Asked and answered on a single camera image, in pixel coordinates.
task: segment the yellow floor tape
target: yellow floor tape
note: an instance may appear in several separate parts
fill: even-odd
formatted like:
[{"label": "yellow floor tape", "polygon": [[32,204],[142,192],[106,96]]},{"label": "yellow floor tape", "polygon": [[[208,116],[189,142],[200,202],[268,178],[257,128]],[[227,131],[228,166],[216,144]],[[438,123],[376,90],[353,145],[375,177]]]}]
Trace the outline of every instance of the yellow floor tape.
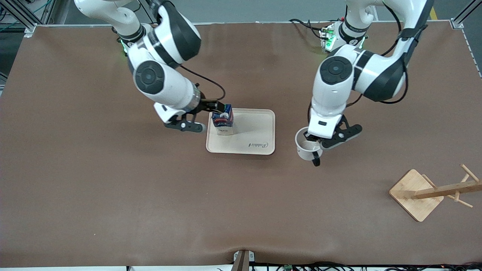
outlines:
[{"label": "yellow floor tape", "polygon": [[437,14],[435,13],[435,9],[433,7],[432,7],[432,10],[430,11],[430,19],[438,20]]}]

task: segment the white mug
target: white mug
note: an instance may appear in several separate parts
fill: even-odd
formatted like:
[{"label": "white mug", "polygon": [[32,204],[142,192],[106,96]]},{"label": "white mug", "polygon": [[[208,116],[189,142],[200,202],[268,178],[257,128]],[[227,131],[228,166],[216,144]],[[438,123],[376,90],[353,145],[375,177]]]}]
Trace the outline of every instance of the white mug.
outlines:
[{"label": "white mug", "polygon": [[295,135],[296,149],[301,159],[312,161],[315,166],[320,165],[320,156],[323,153],[320,143],[309,141],[305,138],[304,133],[308,131],[308,127],[301,128]]}]

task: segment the mug handle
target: mug handle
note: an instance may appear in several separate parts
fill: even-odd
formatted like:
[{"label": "mug handle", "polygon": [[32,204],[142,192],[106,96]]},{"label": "mug handle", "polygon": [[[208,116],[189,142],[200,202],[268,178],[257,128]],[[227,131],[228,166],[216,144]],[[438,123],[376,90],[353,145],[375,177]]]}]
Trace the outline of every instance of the mug handle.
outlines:
[{"label": "mug handle", "polygon": [[320,156],[318,155],[318,152],[314,151],[313,157],[315,158],[315,159],[311,160],[313,162],[313,165],[319,166],[320,165]]}]

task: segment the black bracket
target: black bracket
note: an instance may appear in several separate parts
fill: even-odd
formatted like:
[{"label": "black bracket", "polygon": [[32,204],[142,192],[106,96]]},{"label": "black bracket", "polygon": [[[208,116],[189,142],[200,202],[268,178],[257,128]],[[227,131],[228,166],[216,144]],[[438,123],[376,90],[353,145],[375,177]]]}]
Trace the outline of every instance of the black bracket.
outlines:
[{"label": "black bracket", "polygon": [[397,40],[399,38],[403,38],[402,41],[406,41],[409,38],[415,38],[415,40],[418,42],[422,31],[425,30],[427,27],[428,25],[423,25],[420,28],[405,28],[398,33]]},{"label": "black bracket", "polygon": [[189,111],[188,114],[196,115],[201,111],[222,113],[224,112],[225,107],[225,104],[221,103],[217,99],[206,99],[204,93],[201,92],[201,102],[196,108]]},{"label": "black bracket", "polygon": [[197,122],[190,122],[186,119],[186,114],[181,116],[178,120],[177,116],[173,116],[170,123],[164,123],[164,126],[170,129],[176,129],[181,132],[188,131],[194,133],[201,133],[204,130],[204,125]]},{"label": "black bracket", "polygon": [[340,122],[335,127],[335,132],[333,133],[333,137],[331,139],[321,138],[321,146],[325,149],[329,149],[334,147],[337,144],[343,143],[353,137],[357,136],[362,131],[362,126],[359,124],[355,124],[350,126],[348,121],[343,115],[341,117]]}]

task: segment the wooden peg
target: wooden peg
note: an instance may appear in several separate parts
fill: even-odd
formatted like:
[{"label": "wooden peg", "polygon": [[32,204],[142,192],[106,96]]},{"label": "wooden peg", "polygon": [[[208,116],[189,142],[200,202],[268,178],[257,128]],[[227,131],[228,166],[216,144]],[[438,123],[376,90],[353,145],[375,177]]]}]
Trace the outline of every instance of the wooden peg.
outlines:
[{"label": "wooden peg", "polygon": [[437,188],[437,186],[427,177],[427,175],[422,174],[422,177],[423,177],[433,188]]},{"label": "wooden peg", "polygon": [[463,178],[460,182],[461,182],[461,183],[466,182],[469,177],[470,177],[469,174],[465,174],[464,178]]},{"label": "wooden peg", "polygon": [[460,166],[464,169],[467,174],[469,174],[476,182],[480,182],[479,178],[475,176],[464,164],[460,164]]},{"label": "wooden peg", "polygon": [[[453,199],[453,200],[455,199],[455,197],[454,197],[454,196],[451,196],[451,195],[448,195],[447,198],[450,198],[450,199]],[[458,200],[458,203],[460,203],[460,204],[462,204],[462,205],[465,205],[465,206],[467,206],[467,207],[470,207],[470,208],[473,208],[473,207],[474,207],[473,205],[468,204],[468,203],[465,202],[465,201]]]},{"label": "wooden peg", "polygon": [[426,199],[432,197],[447,196],[455,194],[456,191],[459,191],[459,193],[461,194],[482,191],[482,183],[476,181],[467,181],[463,183],[439,186],[437,188],[417,190],[415,191],[412,198]]}]

